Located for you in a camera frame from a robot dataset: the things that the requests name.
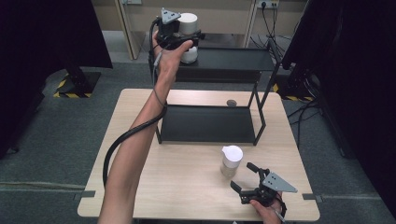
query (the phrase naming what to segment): yellow and black hazard tape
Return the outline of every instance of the yellow and black hazard tape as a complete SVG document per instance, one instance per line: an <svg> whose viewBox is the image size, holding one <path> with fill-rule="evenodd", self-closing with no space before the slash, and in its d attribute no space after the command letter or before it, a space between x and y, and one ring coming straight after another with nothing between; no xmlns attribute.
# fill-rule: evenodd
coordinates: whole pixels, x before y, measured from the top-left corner
<svg viewBox="0 0 396 224"><path fill-rule="evenodd" d="M74 92L74 88L71 88L72 90L65 91L64 87L66 85L66 81L70 81L69 74L66 74L66 76L64 76L64 79L61 81L61 83L59 83L59 86L56 89L56 92L53 94L53 97L65 97L65 98L89 98L89 97L91 97L91 95L92 95L91 92L85 92L85 93Z"/></svg>
<svg viewBox="0 0 396 224"><path fill-rule="evenodd" d="M279 87L277 86L277 84L274 85L274 92L278 92L279 91ZM281 95L279 94L280 97L283 100L292 100L292 101L313 101L314 97L312 96L291 96L291 95Z"/></svg>

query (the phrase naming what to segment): forearm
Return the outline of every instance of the forearm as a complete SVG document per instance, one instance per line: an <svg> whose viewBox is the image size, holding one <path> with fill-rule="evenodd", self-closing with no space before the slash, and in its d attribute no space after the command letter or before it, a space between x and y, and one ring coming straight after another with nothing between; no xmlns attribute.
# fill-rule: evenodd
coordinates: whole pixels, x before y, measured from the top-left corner
<svg viewBox="0 0 396 224"><path fill-rule="evenodd" d="M149 96L131 128L157 117L173 84L172 79L160 74L155 90ZM106 183L106 194L99 222L130 223L134 211L134 197L149 148L155 134L156 124L132 135L121 145L112 163Z"/></svg>

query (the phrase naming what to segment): light wood tabletop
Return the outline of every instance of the light wood tabletop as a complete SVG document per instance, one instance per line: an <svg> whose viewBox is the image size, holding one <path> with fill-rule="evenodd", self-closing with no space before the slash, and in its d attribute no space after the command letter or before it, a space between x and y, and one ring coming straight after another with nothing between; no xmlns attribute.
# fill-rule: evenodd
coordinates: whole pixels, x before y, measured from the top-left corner
<svg viewBox="0 0 396 224"><path fill-rule="evenodd" d="M105 155L111 144L128 130L151 90L126 89L120 94L106 135L99 149L91 176L85 188L93 197L82 197L78 213L83 217L98 217L104 197L102 171ZM247 105L251 92L246 91L177 91L171 90L168 104L226 105L235 100ZM255 129L260 128L256 105L251 107ZM259 176L251 172L247 162L272 172L297 188L297 193L283 193L288 207L286 220L315 221L319 219L315 200L305 200L312 194L303 162L291 128L276 93L270 93L264 108L265 130L257 144L240 144L244 157L233 177L220 171L222 143L162 143L154 137L148 159L141 175L136 195L134 217L195 220L261 220L253 207L241 204L230 181L242 190L259 186Z"/></svg>

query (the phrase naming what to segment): hand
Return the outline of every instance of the hand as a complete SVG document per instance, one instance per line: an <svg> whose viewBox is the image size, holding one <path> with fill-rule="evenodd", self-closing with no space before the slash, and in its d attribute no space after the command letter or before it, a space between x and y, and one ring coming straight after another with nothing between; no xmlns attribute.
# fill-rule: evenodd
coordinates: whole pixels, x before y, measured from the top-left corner
<svg viewBox="0 0 396 224"><path fill-rule="evenodd" d="M154 57L162 53L162 57L159 63L159 79L164 78L165 81L171 81L172 83L176 80L176 72L180 64L181 56L184 52L192 47L192 41L188 40L184 42L181 46L174 50L166 50L161 48L157 43L158 31L152 36L152 46L156 47L154 49Z"/></svg>
<svg viewBox="0 0 396 224"><path fill-rule="evenodd" d="M278 196L276 197L282 197L282 192L278 193ZM278 200L274 200L274 203L269 206L269 207L264 207L262 206L259 202L255 201L255 200L250 200L250 204L256 209L257 214L260 215L260 217L262 217L262 222L264 224L278 224L278 223L282 223L282 221L280 220L280 218L277 216L276 212L274 210L276 210L279 214L282 211L280 202Z"/></svg>

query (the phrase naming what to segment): shelf lower tier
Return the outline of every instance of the shelf lower tier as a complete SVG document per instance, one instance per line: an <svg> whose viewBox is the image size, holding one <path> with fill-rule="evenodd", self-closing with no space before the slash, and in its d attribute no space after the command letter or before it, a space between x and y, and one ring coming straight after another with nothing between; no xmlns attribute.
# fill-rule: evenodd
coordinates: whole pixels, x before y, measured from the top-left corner
<svg viewBox="0 0 396 224"><path fill-rule="evenodd" d="M160 138L177 142L254 143L246 106L169 105Z"/></svg>

